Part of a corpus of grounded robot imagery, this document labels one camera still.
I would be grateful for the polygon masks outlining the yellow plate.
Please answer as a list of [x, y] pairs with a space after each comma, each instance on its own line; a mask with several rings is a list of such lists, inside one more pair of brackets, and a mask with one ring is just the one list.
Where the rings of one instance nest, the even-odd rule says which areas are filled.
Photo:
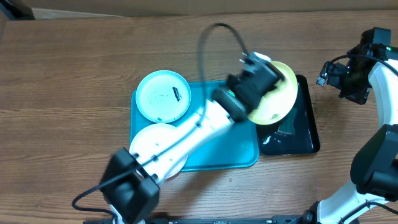
[[275, 89], [268, 91], [261, 99], [257, 109], [253, 110], [248, 119], [258, 125], [270, 125], [282, 120], [293, 108], [298, 92], [298, 82], [294, 71], [286, 64], [272, 61], [284, 76], [275, 84]]

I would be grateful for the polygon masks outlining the green sponge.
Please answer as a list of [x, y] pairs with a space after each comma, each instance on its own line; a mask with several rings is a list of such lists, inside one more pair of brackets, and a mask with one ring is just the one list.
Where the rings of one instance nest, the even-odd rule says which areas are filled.
[[284, 117], [280, 121], [277, 132], [286, 135], [295, 135], [294, 119], [290, 116]]

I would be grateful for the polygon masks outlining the light blue plate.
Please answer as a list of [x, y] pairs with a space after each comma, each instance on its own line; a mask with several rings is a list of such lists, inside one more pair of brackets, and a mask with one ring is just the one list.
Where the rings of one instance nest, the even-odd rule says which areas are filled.
[[136, 90], [139, 112], [155, 123], [171, 123], [180, 119], [187, 112], [190, 102], [188, 82], [171, 70], [148, 74]]

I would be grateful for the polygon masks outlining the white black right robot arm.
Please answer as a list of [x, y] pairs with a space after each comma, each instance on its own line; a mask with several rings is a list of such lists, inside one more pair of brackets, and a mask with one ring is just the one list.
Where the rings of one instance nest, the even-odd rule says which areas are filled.
[[397, 201], [397, 48], [364, 42], [347, 51], [348, 63], [327, 61], [318, 85], [331, 85], [340, 97], [365, 104], [369, 90], [376, 98], [379, 129], [357, 152], [350, 180], [331, 197], [315, 202], [294, 223], [356, 223], [374, 207], [391, 213]]

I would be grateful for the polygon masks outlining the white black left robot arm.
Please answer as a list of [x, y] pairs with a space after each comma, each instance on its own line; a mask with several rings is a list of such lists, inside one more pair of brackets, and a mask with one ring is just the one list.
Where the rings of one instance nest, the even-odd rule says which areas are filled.
[[122, 148], [114, 153], [100, 181], [100, 191], [111, 206], [115, 223], [138, 223], [149, 216], [159, 202], [165, 176], [198, 147], [244, 121], [284, 78], [273, 64], [229, 75], [204, 107], [172, 131], [160, 152], [132, 155]]

